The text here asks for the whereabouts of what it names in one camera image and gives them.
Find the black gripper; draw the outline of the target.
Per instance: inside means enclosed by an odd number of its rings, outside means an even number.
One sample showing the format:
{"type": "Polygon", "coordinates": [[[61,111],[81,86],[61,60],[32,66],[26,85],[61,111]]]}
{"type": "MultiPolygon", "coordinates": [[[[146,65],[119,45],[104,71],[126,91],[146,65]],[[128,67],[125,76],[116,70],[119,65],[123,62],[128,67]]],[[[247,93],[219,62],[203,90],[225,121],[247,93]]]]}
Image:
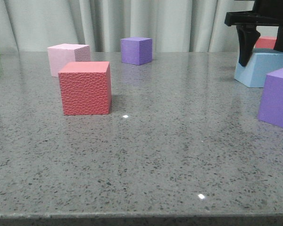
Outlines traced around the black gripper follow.
{"type": "Polygon", "coordinates": [[[227,12],[227,26],[237,25],[239,64],[245,67],[260,33],[259,26],[279,26],[274,50],[283,52],[283,0],[256,0],[250,11],[227,12]]]}

